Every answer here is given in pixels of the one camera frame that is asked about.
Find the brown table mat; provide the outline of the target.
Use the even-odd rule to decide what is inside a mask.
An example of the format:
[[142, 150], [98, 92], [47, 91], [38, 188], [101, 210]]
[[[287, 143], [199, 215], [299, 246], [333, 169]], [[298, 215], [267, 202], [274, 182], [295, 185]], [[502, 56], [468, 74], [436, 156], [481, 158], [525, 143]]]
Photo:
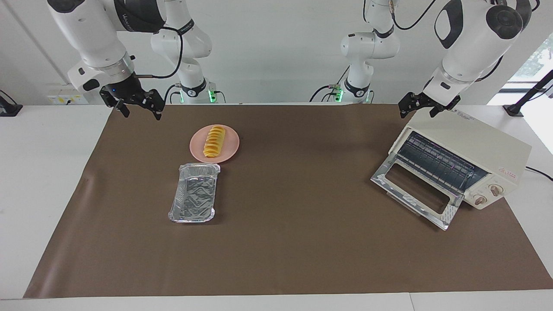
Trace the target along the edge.
[[[211, 124], [239, 150], [215, 217], [176, 224], [178, 168]], [[553, 289], [505, 200], [443, 231], [371, 182], [405, 124], [392, 105], [113, 111], [24, 297]]]

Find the cream toaster oven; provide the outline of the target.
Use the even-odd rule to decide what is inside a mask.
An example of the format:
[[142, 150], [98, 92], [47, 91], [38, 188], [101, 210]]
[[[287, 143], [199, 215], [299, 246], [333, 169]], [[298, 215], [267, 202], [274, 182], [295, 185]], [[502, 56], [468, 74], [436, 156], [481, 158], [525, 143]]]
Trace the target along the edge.
[[[474, 207], [475, 195], [487, 198], [482, 210], [517, 189], [531, 155], [527, 143], [486, 124], [458, 109], [437, 114], [417, 111], [389, 150], [398, 153], [411, 132], [417, 132], [457, 156], [489, 173], [484, 179], [462, 193], [464, 201]], [[505, 189], [503, 197], [494, 197], [488, 186], [497, 184]]]

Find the white wall power outlet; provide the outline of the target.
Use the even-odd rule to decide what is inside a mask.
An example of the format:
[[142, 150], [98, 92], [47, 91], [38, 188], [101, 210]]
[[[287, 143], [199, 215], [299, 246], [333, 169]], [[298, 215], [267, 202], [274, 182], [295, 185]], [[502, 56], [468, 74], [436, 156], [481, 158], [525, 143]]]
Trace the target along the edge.
[[50, 104], [53, 105], [88, 105], [88, 101], [81, 95], [48, 95]]

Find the bright window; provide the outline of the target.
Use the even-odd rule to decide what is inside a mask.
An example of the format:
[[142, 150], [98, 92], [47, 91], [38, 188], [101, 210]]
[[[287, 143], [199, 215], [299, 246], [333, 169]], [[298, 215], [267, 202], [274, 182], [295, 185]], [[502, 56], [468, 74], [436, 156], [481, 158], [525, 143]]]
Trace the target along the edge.
[[507, 83], [537, 83], [553, 70], [553, 33], [532, 53]]

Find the black desk clamp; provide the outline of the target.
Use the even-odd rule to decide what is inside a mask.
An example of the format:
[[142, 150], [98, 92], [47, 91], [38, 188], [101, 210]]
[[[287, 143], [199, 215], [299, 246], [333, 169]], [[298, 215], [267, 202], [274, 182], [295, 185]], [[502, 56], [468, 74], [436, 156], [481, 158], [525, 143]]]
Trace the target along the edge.
[[22, 107], [9, 94], [0, 90], [0, 117], [15, 117]]

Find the silver foil baking tray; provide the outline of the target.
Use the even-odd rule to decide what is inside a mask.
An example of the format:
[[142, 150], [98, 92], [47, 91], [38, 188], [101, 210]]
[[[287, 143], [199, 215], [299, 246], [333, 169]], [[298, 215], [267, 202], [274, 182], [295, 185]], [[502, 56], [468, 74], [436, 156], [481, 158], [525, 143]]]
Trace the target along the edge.
[[220, 166], [187, 163], [178, 171], [178, 185], [168, 219], [178, 224], [199, 224], [213, 219]]

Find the pink round plate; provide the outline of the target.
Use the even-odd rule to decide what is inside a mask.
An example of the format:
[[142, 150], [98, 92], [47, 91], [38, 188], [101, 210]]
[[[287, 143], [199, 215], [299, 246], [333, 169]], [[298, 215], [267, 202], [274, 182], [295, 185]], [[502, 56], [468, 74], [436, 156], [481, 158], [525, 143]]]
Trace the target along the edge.
[[[203, 146], [210, 128], [213, 126], [222, 126], [226, 130], [225, 140], [222, 151], [218, 157], [206, 158], [203, 155]], [[192, 156], [200, 162], [204, 163], [221, 163], [232, 158], [239, 148], [239, 136], [235, 130], [226, 125], [214, 124], [205, 126], [198, 130], [191, 138], [189, 148]]]

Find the glass oven door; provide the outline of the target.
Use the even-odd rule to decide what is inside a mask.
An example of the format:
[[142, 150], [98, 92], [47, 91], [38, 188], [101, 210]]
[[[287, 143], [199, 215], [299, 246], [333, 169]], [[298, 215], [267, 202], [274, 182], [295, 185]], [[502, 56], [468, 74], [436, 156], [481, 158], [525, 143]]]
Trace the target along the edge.
[[[414, 175], [417, 179], [423, 181], [423, 183], [428, 184], [442, 194], [448, 197], [448, 203], [446, 203], [444, 211], [438, 213], [432, 210], [425, 203], [420, 201], [417, 197], [413, 196], [411, 193], [407, 192], [403, 188], [399, 187], [393, 181], [389, 180], [387, 173], [391, 171], [393, 165], [399, 165], [400, 167], [409, 171], [411, 175]], [[387, 194], [394, 198], [397, 202], [401, 203], [404, 207], [409, 209], [414, 214], [425, 217], [425, 219], [432, 222], [438, 228], [443, 231], [448, 230], [456, 212], [464, 200], [464, 195], [458, 191], [450, 191], [448, 188], [444, 188], [441, 185], [435, 184], [427, 176], [421, 174], [416, 169], [411, 167], [401, 156], [396, 153], [390, 153], [381, 166], [376, 170], [372, 175], [371, 181], [376, 185], [385, 189]]]

